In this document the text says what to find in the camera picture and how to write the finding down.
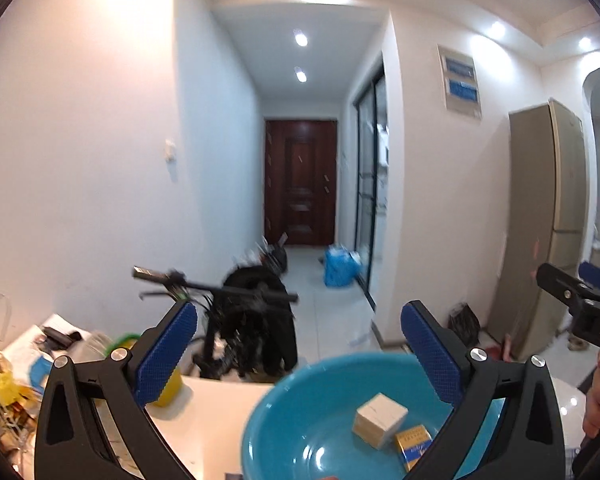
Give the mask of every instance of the human hand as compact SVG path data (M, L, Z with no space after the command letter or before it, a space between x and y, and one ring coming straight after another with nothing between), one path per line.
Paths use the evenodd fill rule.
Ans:
M593 385L587 392L587 407L582 429L589 438L596 438L600 432L600 353L598 366L593 375Z

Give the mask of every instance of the blue gripper pad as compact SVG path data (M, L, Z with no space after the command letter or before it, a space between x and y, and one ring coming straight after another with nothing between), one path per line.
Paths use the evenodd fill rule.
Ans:
M136 370L134 398L139 406L144 407L149 402L158 400L189 341L196 333L197 326L196 307L185 303Z
M583 282L600 289L600 268L590 262L582 262L578 267L578 274Z
M414 305L415 303L426 311L420 302L407 303L402 308L400 316L402 333L407 338L407 342L424 368L440 400L453 406L459 406L464 395L462 371L430 324L435 323L438 330L446 329L442 329L428 311L421 314ZM425 320L423 315L428 315L429 320ZM466 351L459 339L458 342Z

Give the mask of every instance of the metal bolt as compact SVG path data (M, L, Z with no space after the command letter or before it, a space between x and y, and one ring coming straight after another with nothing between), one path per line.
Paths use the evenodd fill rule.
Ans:
M538 368L542 368L546 364L546 361L537 355L532 355L531 364L533 366L537 366Z
M469 352L471 359L474 361L486 361L487 360L487 352L485 352L482 348L474 348Z
M126 348L116 348L113 352L111 352L111 358L114 361L122 361L126 357Z
M69 359L66 355L61 355L58 359L54 361L54 366L56 368L62 368L65 364L69 362Z

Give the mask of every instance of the refrigerator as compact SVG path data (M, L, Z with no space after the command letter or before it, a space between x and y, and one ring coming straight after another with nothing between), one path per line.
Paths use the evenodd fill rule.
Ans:
M565 306L536 285L549 262L575 276L587 209L582 123L564 105L509 115L510 209L507 244L487 332L512 338L512 355L526 360L547 348Z

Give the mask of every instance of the blue plastic basin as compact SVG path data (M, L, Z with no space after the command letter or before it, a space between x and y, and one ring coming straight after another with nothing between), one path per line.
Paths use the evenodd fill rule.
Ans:
M409 409L403 430L424 424L435 436L451 412L413 355L354 354L307 366L259 403L242 438L245 480L402 480L393 444L377 451L355 436L356 410L378 393ZM475 470L496 426L494 400L456 478Z

